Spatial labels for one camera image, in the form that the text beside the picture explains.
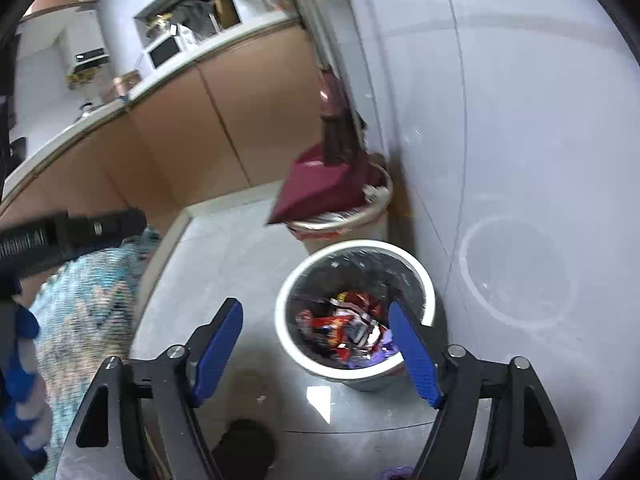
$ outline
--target microwave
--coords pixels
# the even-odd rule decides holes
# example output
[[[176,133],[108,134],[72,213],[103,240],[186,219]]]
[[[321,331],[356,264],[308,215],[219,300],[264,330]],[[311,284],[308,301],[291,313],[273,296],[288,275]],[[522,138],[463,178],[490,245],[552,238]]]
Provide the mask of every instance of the microwave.
[[[145,51],[154,69],[167,62],[181,52],[188,52],[198,46],[193,33],[186,27],[178,25],[178,35],[162,33]]]

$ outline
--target trash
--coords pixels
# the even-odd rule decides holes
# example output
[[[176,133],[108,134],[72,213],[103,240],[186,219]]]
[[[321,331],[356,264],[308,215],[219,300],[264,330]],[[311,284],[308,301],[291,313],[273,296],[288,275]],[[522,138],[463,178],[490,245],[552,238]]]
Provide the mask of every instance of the trash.
[[[296,315],[296,325],[312,350],[350,369],[367,368],[398,353],[386,326],[387,310],[366,292],[347,290],[333,298],[300,298],[324,304],[324,316],[311,310]]]
[[[413,472],[413,467],[393,467],[383,472],[377,478],[377,480],[396,480],[401,478],[411,478]]]
[[[388,187],[378,186],[373,187],[367,184],[362,188],[362,192],[365,195],[365,199],[367,200],[367,204],[359,207],[354,207],[353,209],[349,209],[348,211],[338,211],[338,212],[326,212],[311,218],[306,218],[306,222],[317,222],[325,224],[327,222],[342,222],[352,218],[353,216],[359,215],[368,209],[371,204],[375,203],[385,203],[387,204],[391,199],[391,192]]]

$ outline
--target kitchen counter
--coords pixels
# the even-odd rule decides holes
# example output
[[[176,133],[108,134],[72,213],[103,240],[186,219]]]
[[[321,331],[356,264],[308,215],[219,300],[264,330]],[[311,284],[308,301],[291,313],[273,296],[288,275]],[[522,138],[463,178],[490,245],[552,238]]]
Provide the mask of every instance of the kitchen counter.
[[[203,41],[199,46],[188,52],[180,52],[166,62],[164,62],[151,75],[144,78],[134,86],[129,92],[129,99],[132,103],[144,97],[151,89],[162,84],[168,77],[180,72],[180,70],[200,61],[203,57],[220,51],[223,48],[249,39],[260,34],[267,29],[276,28],[298,20],[297,15],[283,12],[282,10],[272,10],[257,16],[246,23],[240,23],[224,30],[220,34]]]
[[[153,74],[130,90],[130,104],[133,105],[153,93],[156,88],[166,83],[173,76],[202,59],[253,36],[270,30],[277,30],[279,27],[287,26],[297,20],[298,17],[296,15],[274,10],[257,16],[246,23],[224,30],[222,33],[205,40],[196,49],[189,52],[181,52],[162,64]],[[127,105],[123,101],[111,102],[62,130],[6,178],[2,200],[6,199],[13,190],[16,190],[34,172],[37,173],[39,167],[45,166],[51,159],[56,158],[66,149],[66,146],[73,144],[77,139],[85,136],[100,124],[110,121],[115,116],[123,113],[126,108]]]
[[[33,171],[41,164],[45,164],[50,158],[57,156],[58,153],[65,150],[68,144],[72,144],[78,137],[82,137],[90,130],[93,130],[98,124],[109,121],[112,117],[121,113],[124,108],[126,108],[124,102],[119,100],[113,101],[62,130],[37,152],[27,158],[4,180],[2,200],[7,198],[12,190],[16,189],[25,179],[30,177]]]

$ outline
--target trash bin rim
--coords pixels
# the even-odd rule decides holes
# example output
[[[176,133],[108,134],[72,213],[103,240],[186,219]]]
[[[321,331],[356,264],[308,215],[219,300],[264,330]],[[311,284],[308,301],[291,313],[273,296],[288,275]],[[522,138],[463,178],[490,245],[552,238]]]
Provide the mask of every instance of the trash bin rim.
[[[294,231],[317,234],[322,232],[332,232],[338,229],[355,229],[359,225],[371,222],[377,216],[382,214],[391,202],[394,194],[394,184],[391,180],[391,177],[384,168],[373,162],[370,162],[370,165],[380,171],[380,173],[382,173],[382,175],[385,177],[386,188],[389,190],[389,195],[386,200],[382,202],[375,202],[371,204],[371,207],[367,207],[365,210],[353,214],[345,220],[331,222],[309,222],[307,220],[292,220],[290,222],[285,222],[285,225],[289,229],[293,229]]]
[[[312,254],[303,260],[302,263],[300,263],[296,269],[290,273],[280,288],[276,299],[276,308],[274,313],[276,334],[278,335],[278,339],[280,340],[280,344],[284,350],[300,366],[306,368],[306,370],[313,374],[337,381],[357,381],[370,379],[375,376],[384,376],[395,368],[400,367],[403,362],[402,355],[398,352],[396,355],[391,356],[384,362],[373,365],[369,368],[360,368],[357,370],[332,368],[324,366],[305,355],[298,348],[289,334],[289,329],[287,327],[287,300],[299,277],[319,260],[322,260],[331,254],[354,248],[376,249],[380,252],[391,254],[392,256],[398,256],[402,261],[404,261],[404,263],[416,273],[424,287],[424,313],[421,320],[422,324],[431,326],[435,316],[435,292],[433,290],[433,283],[431,283],[431,279],[422,264],[407,251],[402,250],[395,245],[386,242],[379,242],[377,240],[348,240],[346,242],[330,245],[317,253]]]

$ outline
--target countertop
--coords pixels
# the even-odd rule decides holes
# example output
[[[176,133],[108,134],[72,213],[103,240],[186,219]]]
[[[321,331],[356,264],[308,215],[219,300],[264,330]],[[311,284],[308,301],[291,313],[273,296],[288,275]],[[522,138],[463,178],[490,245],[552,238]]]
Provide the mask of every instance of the countertop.
[[[281,10],[272,10],[253,18],[246,23],[240,23],[227,30],[221,32],[203,41],[199,46],[188,52],[176,54],[171,59],[164,62],[148,77],[145,77],[140,83],[134,86],[129,92],[129,99],[132,103],[144,97],[144,95],[155,86],[164,81],[178,70],[198,61],[203,56],[215,52],[221,48],[226,48],[239,41],[246,40],[254,34],[259,33],[265,28],[270,28],[281,23],[293,22],[298,17],[295,14],[289,14]]]
[[[247,40],[248,38],[257,35],[261,31],[267,28],[277,25],[285,24],[288,22],[295,22],[298,20],[297,15],[289,14],[280,10],[273,10],[267,12],[256,18],[239,25],[235,25],[228,28],[221,34],[209,38],[201,43],[196,49],[189,52],[181,52],[176,56],[173,56],[163,65],[161,65],[152,75],[142,80],[139,84],[133,87],[129,91],[129,101],[131,104],[142,99],[147,93],[152,91],[155,87],[162,84],[166,79],[170,78],[176,72],[184,69],[190,64],[194,64],[201,58],[212,54],[217,50],[229,47],[240,41]],[[33,153],[27,158],[18,168],[9,175],[4,181],[4,190],[2,192],[2,199],[4,200],[9,193],[12,192],[19,184],[25,180],[30,174],[43,162],[45,162],[50,156],[55,153],[65,144],[71,142],[75,137],[82,136],[87,130],[93,128],[96,123],[108,120],[110,116],[117,115],[121,110],[127,107],[123,101],[116,100],[96,111],[92,112],[87,117],[78,121],[77,123],[68,126],[62,130],[59,134],[53,137],[49,142],[44,144],[37,152]]]

